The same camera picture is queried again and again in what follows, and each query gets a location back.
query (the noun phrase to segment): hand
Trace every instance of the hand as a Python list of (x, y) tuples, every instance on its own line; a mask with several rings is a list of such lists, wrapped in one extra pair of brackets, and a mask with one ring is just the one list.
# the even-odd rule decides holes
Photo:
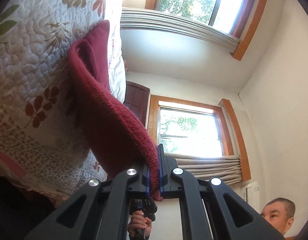
[(127, 226), (127, 231), (130, 237), (136, 237), (137, 229), (145, 228), (145, 236), (149, 236), (152, 230), (152, 220), (143, 217), (144, 213), (141, 210), (135, 211), (131, 217), (131, 222)]

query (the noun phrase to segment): triangular cutout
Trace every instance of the triangular cutout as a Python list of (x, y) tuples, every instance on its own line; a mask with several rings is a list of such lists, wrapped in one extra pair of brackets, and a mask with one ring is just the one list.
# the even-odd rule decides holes
[(253, 217), (234, 198), (229, 194), (224, 194), (223, 197), (236, 227), (240, 228), (253, 221)]
[(81, 196), (78, 200), (74, 202), (73, 205), (68, 207), (63, 214), (61, 214), (57, 218), (57, 223), (67, 227), (67, 228), (73, 228), (75, 225), (75, 222), (81, 212), (81, 209), (84, 205), (84, 202), (86, 200), (86, 195)]

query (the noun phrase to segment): folded fabric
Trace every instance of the folded fabric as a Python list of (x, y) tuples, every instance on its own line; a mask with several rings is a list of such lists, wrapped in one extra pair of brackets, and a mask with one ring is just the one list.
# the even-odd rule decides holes
[(109, 177), (114, 178), (142, 157), (150, 168), (151, 195), (159, 196), (157, 147), (133, 113), (109, 92), (109, 31), (110, 23), (103, 21), (68, 51), (80, 124)]

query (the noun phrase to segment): white quilted bedspread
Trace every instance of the white quilted bedspread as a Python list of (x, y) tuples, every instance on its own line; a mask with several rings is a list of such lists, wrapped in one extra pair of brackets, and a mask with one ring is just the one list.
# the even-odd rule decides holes
[(122, 0), (10, 0), (2, 13), (0, 174), (18, 186), (66, 198), (90, 178), (106, 178), (75, 122), (66, 52), (108, 19), (111, 92), (123, 101), (121, 4)]

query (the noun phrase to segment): red blanket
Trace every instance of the red blanket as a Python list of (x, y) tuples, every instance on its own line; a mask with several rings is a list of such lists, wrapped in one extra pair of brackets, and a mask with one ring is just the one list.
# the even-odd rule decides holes
[(103, 21), (68, 51), (80, 123), (109, 177), (143, 157), (150, 168), (151, 195), (159, 196), (157, 147), (144, 126), (109, 92), (107, 43), (110, 23)]

